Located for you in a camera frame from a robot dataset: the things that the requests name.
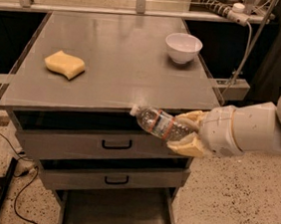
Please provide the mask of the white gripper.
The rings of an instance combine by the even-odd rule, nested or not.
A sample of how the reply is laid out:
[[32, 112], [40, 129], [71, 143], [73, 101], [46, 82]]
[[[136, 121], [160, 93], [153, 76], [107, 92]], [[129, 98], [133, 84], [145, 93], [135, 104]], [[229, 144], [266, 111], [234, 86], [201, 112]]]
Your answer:
[[233, 115], [235, 106], [214, 108], [210, 112], [192, 111], [178, 114], [175, 121], [191, 128], [193, 132], [167, 143], [167, 147], [176, 154], [202, 157], [206, 148], [216, 156], [239, 156], [243, 154], [233, 135]]

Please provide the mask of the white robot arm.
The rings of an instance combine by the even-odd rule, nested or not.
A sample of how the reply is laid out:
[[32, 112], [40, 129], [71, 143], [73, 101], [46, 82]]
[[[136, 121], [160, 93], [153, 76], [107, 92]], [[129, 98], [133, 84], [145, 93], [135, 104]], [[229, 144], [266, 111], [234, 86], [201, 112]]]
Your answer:
[[196, 124], [198, 131], [167, 147], [185, 156], [239, 156], [247, 151], [281, 154], [281, 96], [278, 103], [237, 108], [225, 106], [209, 112], [186, 112], [176, 117]]

